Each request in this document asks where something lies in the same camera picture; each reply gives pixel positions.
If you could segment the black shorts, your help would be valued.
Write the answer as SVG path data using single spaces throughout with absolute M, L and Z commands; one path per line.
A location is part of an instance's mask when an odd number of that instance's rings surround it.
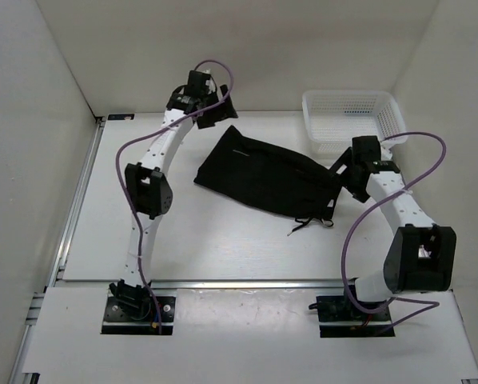
M 193 182 L 254 209 L 293 218 L 298 223 L 293 231 L 313 220 L 332 227 L 341 192 L 326 167 L 293 150 L 248 138 L 235 126 L 223 133 Z

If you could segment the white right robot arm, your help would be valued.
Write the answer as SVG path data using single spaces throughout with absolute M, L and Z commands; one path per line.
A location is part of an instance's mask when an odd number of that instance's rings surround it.
M 341 185 L 359 202 L 374 200 L 354 223 L 380 210 L 393 232 L 383 266 L 369 276 L 349 282 L 346 274 L 348 246 L 341 252 L 341 277 L 345 286 L 342 310 L 351 319 L 383 310 L 402 294 L 442 292 L 452 282 L 456 232 L 440 226 L 417 204 L 400 169 L 381 157 L 375 136 L 360 136 L 333 164 Z

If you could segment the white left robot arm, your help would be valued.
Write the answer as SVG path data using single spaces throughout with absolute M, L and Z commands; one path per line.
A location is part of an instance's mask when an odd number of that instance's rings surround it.
M 111 294 L 133 320 L 147 317 L 155 303 L 149 292 L 149 266 L 157 229 L 173 203 L 167 174 L 174 155 L 194 126 L 207 128 L 216 122 L 236 118 L 230 89 L 217 86 L 211 71 L 191 70 L 185 85 L 171 94 L 161 128 L 122 145 L 115 156 L 118 181 L 132 213 L 125 274 L 110 285 Z M 129 146 L 151 140 L 147 151 L 135 163 L 120 169 L 121 154 Z

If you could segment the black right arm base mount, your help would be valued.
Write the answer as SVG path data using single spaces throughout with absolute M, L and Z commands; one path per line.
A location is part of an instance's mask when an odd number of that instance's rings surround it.
M 358 310 L 342 287 L 315 291 L 309 311 L 318 317 L 321 338 L 394 337 L 389 308 L 375 314 Z

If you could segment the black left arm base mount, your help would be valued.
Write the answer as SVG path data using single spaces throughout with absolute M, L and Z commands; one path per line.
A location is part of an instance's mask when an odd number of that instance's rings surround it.
M 175 296 L 157 296 L 157 304 L 144 286 L 123 280 L 110 283 L 101 334 L 171 336 L 176 312 Z

